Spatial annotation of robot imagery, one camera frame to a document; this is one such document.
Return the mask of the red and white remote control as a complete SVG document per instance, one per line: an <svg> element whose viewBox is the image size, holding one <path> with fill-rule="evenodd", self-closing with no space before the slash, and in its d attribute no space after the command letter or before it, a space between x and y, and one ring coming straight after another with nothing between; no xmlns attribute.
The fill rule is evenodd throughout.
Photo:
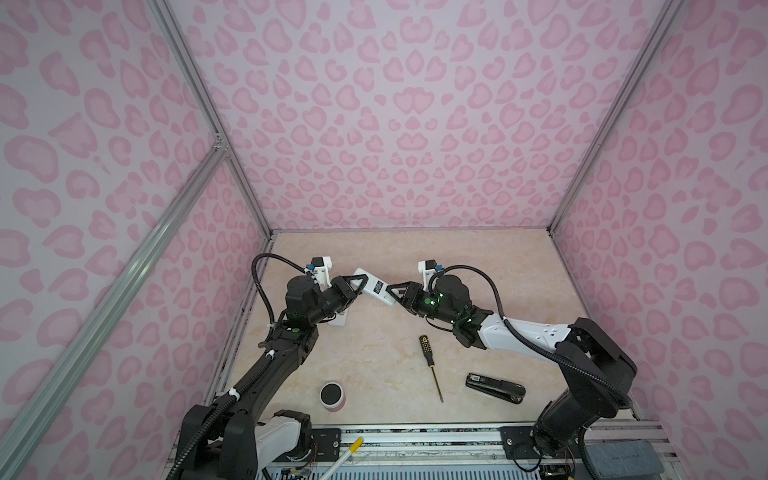
<svg viewBox="0 0 768 480"><path fill-rule="evenodd" d="M395 298L387 291L387 288L389 287L388 283L362 268L358 268L354 272L354 276L365 277L366 281L362 290L363 293L387 306L395 305Z"/></svg>

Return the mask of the black yellow handled screwdriver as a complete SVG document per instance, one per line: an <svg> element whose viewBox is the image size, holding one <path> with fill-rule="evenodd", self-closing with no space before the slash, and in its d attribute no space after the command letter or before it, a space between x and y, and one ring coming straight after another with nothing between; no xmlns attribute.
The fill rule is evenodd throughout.
<svg viewBox="0 0 768 480"><path fill-rule="evenodd" d="M435 383L436 391L438 393L438 398L440 399L440 402L443 403L444 402L444 397L443 397L443 394L442 394L442 390L441 390L441 387L440 387L440 384L439 384L439 379L438 379L437 372L436 372L436 369L435 369L434 353L433 353L433 350L432 350L432 347L431 347L431 344L430 344L430 341L429 341L429 338L428 338L427 335L421 335L419 337L419 345L421 347L422 354L423 354L423 356L424 356L424 358L426 360L427 366L429 367L429 369L430 369L430 371L432 373L432 377L433 377L433 380L434 380L434 383Z"/></svg>

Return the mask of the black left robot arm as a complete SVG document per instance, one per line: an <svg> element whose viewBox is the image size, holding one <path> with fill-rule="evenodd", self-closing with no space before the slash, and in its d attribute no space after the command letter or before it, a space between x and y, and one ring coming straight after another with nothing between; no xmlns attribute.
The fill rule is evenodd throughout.
<svg viewBox="0 0 768 480"><path fill-rule="evenodd" d="M255 479L274 459L309 449L311 417L280 411L261 415L288 377L308 358L318 325L344 312L368 283L365 274L337 276L323 290L310 275L287 284L284 314L260 344L264 353L210 405L196 405L182 421L169 479Z"/></svg>

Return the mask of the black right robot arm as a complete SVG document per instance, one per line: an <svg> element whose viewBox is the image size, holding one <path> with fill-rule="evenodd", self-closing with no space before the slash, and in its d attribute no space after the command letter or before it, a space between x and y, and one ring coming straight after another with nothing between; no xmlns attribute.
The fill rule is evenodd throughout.
<svg viewBox="0 0 768 480"><path fill-rule="evenodd" d="M543 324L505 315L495 282L496 308L474 304L469 288L453 274L439 272L425 284L403 282L387 292L414 316L446 324L466 348L505 350L539 356L559 368L567 388L550 401L531 428L526 446L557 456L581 431L632 407L629 396L637 366L594 321L579 317L570 324Z"/></svg>

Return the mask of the white remote control left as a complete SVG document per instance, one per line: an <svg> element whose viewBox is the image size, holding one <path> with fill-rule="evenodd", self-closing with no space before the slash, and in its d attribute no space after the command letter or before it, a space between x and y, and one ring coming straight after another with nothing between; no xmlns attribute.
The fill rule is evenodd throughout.
<svg viewBox="0 0 768 480"><path fill-rule="evenodd" d="M347 317L348 317L347 310L336 313L334 318L328 322L328 325L333 327L339 327L339 328L344 327L347 323Z"/></svg>

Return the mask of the pink black tape roll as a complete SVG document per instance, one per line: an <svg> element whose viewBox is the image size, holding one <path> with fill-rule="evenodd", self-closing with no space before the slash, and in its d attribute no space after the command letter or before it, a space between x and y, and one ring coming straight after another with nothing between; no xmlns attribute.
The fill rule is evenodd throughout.
<svg viewBox="0 0 768 480"><path fill-rule="evenodd" d="M323 407L330 412L341 410L346 402L343 387L337 382L327 382L320 390L319 398Z"/></svg>

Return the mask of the black stapler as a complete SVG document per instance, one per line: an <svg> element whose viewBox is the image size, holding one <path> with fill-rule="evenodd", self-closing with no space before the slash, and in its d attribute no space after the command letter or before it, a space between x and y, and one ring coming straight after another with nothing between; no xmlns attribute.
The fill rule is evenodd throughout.
<svg viewBox="0 0 768 480"><path fill-rule="evenodd" d="M476 373L467 374L465 386L512 404L521 404L526 396L526 389L521 384Z"/></svg>

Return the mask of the yellow capped white marker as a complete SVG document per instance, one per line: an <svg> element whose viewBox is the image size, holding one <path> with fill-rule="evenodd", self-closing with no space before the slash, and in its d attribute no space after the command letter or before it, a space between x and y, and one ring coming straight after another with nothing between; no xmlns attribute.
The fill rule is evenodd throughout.
<svg viewBox="0 0 768 480"><path fill-rule="evenodd" d="M363 437L357 437L351 442L335 439L331 449L318 457L317 478L331 479L363 446Z"/></svg>

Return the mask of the grey cloth pad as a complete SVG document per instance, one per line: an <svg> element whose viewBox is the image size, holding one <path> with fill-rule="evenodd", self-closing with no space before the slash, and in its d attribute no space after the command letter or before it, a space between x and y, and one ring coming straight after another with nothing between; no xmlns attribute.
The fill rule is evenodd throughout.
<svg viewBox="0 0 768 480"><path fill-rule="evenodd" d="M649 479L664 472L659 455L645 440L587 444L582 458L594 479Z"/></svg>

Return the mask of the aluminium frame strut left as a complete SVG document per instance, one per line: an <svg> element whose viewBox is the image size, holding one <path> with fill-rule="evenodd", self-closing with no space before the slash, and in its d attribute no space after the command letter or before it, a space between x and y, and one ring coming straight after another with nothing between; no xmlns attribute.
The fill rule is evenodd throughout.
<svg viewBox="0 0 768 480"><path fill-rule="evenodd" d="M144 1L1 5L1 475L156 479L263 234Z"/></svg>

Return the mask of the aluminium frame strut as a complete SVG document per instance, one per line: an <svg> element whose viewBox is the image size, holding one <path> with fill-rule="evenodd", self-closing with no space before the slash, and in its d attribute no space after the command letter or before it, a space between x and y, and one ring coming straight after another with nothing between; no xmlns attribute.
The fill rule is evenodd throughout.
<svg viewBox="0 0 768 480"><path fill-rule="evenodd" d="M569 183L563 199L555 211L552 221L547 227L547 232L554 237L564 224L566 215L576 201L576 197L594 165L600 158L605 145L612 135L620 120L629 108L633 97L640 88L644 77L660 55L668 38L674 33L677 24L684 15L688 1L667 0L649 30L644 43L639 49L635 60L631 64L625 79L621 81L620 88L612 101L610 108L596 131L593 141L576 169L575 175Z"/></svg>
<svg viewBox="0 0 768 480"><path fill-rule="evenodd" d="M263 234L144 1L1 5L1 475L156 479Z"/></svg>

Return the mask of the aluminium frame strut right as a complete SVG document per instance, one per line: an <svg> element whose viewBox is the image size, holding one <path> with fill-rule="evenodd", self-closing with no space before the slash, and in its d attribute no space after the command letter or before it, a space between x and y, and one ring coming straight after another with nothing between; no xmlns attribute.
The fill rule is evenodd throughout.
<svg viewBox="0 0 768 480"><path fill-rule="evenodd" d="M620 120L629 108L633 97L640 88L644 77L660 55L668 38L674 33L677 24L684 15L688 1L667 0L649 30L644 43L639 49L635 60L631 64L625 79L621 81L620 88L612 101L610 108L596 131L593 141L576 169L575 175L569 183L563 199L555 211L552 221L547 227L547 232L554 237L564 224L566 215L576 201L576 197L594 165L600 158L605 145L612 135Z"/></svg>

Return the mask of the aluminium rail base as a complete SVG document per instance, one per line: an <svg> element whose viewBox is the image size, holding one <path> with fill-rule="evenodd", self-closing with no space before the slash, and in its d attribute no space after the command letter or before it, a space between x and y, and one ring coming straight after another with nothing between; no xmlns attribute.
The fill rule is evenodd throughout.
<svg viewBox="0 0 768 480"><path fill-rule="evenodd" d="M318 425L291 453L246 457L247 479L318 479L318 457L335 439L363 446L336 479L586 479L577 442L554 456L524 446L528 424Z"/></svg>

